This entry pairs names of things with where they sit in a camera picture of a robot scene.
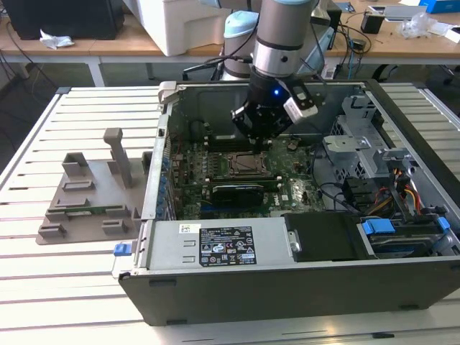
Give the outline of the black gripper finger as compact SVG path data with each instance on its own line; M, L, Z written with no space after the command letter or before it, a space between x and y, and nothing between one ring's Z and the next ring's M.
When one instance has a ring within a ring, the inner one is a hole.
M288 116L271 116L264 119L261 124L259 151L267 150L271 146L270 142L280 136L292 124Z
M247 102L244 102L242 106L236 110L231 111L232 123L236 126L239 132L248 139L252 146L253 153L259 153L259 139L257 131L252 125L252 120L247 114Z

